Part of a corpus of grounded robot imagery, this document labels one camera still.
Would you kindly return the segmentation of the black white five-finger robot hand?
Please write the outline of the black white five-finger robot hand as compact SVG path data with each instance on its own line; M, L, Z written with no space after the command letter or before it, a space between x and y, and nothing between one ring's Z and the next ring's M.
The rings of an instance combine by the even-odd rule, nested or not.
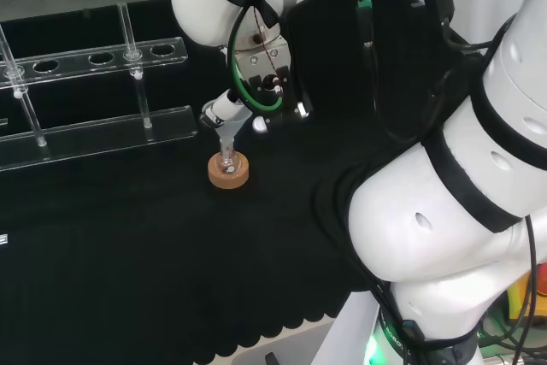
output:
M220 129L251 117L255 132L265 133L309 118L313 106L291 72L289 46L282 37L239 50L232 62L238 83L203 106L200 121L206 127Z

